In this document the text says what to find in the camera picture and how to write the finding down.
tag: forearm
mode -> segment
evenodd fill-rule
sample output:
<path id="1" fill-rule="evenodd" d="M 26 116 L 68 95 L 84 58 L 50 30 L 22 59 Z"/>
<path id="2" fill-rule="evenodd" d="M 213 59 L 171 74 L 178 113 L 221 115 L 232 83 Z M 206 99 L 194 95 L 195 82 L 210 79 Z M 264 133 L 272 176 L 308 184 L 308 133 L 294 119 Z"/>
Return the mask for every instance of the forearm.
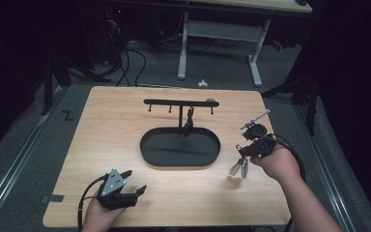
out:
<path id="1" fill-rule="evenodd" d="M 342 231 L 300 177 L 280 181 L 279 184 L 298 231 Z"/>
<path id="2" fill-rule="evenodd" d="M 106 232 L 110 227 L 108 221 L 93 217 L 85 220 L 82 232 Z"/>

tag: metal bar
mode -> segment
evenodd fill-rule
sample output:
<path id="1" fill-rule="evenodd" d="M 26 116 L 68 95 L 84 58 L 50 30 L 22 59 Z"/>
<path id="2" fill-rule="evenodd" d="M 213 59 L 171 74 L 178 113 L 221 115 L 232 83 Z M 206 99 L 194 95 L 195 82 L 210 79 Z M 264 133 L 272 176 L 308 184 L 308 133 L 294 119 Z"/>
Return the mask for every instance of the metal bar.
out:
<path id="1" fill-rule="evenodd" d="M 57 102 L 62 99 L 65 94 L 65 90 L 63 90 L 60 86 L 55 91 L 55 100 L 52 107 L 48 110 L 48 112 L 42 115 L 39 122 L 35 125 L 32 129 L 31 133 L 28 135 L 25 143 L 23 144 L 22 148 L 18 152 L 13 164 L 11 165 L 10 169 L 6 173 L 5 177 L 2 179 L 0 183 L 0 208 L 5 202 L 8 194 L 11 192 L 12 187 L 16 183 L 17 178 L 19 177 L 20 173 L 23 170 L 23 167 L 26 165 L 26 162 L 32 155 L 32 150 L 38 139 L 39 135 L 41 134 L 44 125 L 49 118 L 50 114 L 53 111 L 53 108 L 57 104 Z"/>
<path id="2" fill-rule="evenodd" d="M 180 52 L 179 74 L 177 75 L 179 79 L 186 78 L 186 39 L 187 37 L 188 37 L 188 13 L 185 13 L 185 20 L 183 23 L 182 51 Z"/>
<path id="3" fill-rule="evenodd" d="M 179 110 L 179 129 L 183 127 L 183 106 L 180 105 L 180 110 Z"/>
<path id="4" fill-rule="evenodd" d="M 194 106 L 194 107 L 218 107 L 218 101 L 181 101 L 181 100 L 153 100 L 145 99 L 145 104 L 159 105 L 179 105 L 179 106 Z"/>

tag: gray carpet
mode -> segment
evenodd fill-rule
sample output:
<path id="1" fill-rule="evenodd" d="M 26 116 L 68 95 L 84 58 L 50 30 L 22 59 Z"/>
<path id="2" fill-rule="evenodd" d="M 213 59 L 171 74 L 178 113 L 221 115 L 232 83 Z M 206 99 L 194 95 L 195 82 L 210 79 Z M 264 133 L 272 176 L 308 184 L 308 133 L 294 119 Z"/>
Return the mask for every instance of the gray carpet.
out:
<path id="1" fill-rule="evenodd" d="M 212 46 L 204 52 L 201 44 L 191 47 L 188 53 L 188 63 L 185 80 L 177 79 L 179 48 L 175 43 L 167 43 L 160 49 L 150 48 L 140 43 L 131 43 L 131 48 L 141 52 L 146 57 L 146 68 L 138 78 L 139 86 L 162 85 L 171 87 L 199 88 L 198 82 L 204 79 L 209 89 L 254 90 L 265 92 L 284 82 L 291 69 L 300 47 L 291 47 L 280 52 L 265 46 L 258 60 L 259 71 L 263 79 L 263 87 L 256 88 L 251 79 L 246 54 L 252 44 L 245 43 L 234 50 L 225 46 Z M 129 69 L 127 77 L 129 84 L 134 85 L 134 79 L 143 66 L 143 58 L 129 52 Z M 97 72 L 107 68 L 97 66 Z M 121 71 L 108 76 L 115 85 L 121 77 Z M 36 100 L 13 123 L 11 130 L 0 143 L 0 183 L 22 150 L 28 135 L 35 125 L 43 120 L 43 129 L 39 133 L 30 150 L 25 165 L 9 187 L 5 201 L 0 205 L 0 231 L 75 231 L 76 228 L 45 228 L 42 220 L 48 196 L 54 189 L 63 161 L 68 152 L 74 130 L 87 100 L 90 89 L 102 85 L 90 79 L 74 78 L 70 88 L 59 91 L 57 103 L 50 117 L 43 120 L 43 88 L 36 92 Z M 267 108 L 271 110 L 270 118 L 276 133 L 287 138 L 300 154 L 306 169 L 307 184 L 315 192 L 328 211 L 338 218 L 338 207 L 332 205 L 329 189 L 324 181 L 324 173 L 316 156 L 316 150 L 323 154 L 344 207 L 349 214 L 352 225 L 348 231 L 371 231 L 371 208 L 357 179 L 346 162 L 340 147 L 332 132 L 321 101 L 318 101 L 318 113 L 315 120 L 315 137 L 310 137 L 303 128 L 300 117 L 304 106 L 293 106 L 289 95 L 278 94 L 265 99 Z M 66 111 L 70 112 L 66 120 Z M 275 226 L 276 231 L 283 231 L 284 226 Z M 260 227 L 255 231 L 270 231 Z"/>

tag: white object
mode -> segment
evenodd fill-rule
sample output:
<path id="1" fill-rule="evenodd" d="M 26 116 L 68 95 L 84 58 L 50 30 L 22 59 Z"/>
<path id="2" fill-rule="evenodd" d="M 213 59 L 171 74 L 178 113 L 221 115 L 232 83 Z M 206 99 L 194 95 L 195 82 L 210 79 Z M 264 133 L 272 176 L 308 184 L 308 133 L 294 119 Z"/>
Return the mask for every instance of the white object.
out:
<path id="1" fill-rule="evenodd" d="M 204 81 L 204 79 L 202 79 L 201 82 L 198 82 L 198 86 L 207 87 L 207 86 L 209 86 L 209 84 L 207 84 L 206 81 Z"/>

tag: desk leg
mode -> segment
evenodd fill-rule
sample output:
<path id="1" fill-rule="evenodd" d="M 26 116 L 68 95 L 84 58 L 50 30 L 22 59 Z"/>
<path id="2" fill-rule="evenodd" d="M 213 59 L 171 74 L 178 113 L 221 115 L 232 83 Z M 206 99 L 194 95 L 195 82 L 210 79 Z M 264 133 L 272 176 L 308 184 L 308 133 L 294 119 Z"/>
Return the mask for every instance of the desk leg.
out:
<path id="1" fill-rule="evenodd" d="M 268 28 L 270 27 L 271 20 L 267 19 L 264 23 L 264 26 L 261 30 L 261 33 L 258 38 L 257 42 L 257 47 L 255 49 L 255 52 L 253 55 L 248 56 L 248 62 L 249 62 L 249 67 L 251 68 L 251 74 L 252 78 L 254 80 L 254 85 L 256 87 L 261 87 L 262 86 L 262 81 L 261 81 L 261 76 L 258 72 L 258 67 L 257 67 L 257 59 L 258 55 L 260 54 L 261 47 L 264 43 L 264 39 L 267 36 Z"/>
<path id="2" fill-rule="evenodd" d="M 183 28 L 183 45 L 182 53 L 180 54 L 180 64 L 179 64 L 179 79 L 186 78 L 186 37 L 188 33 L 188 13 L 185 13 L 185 22 Z"/>

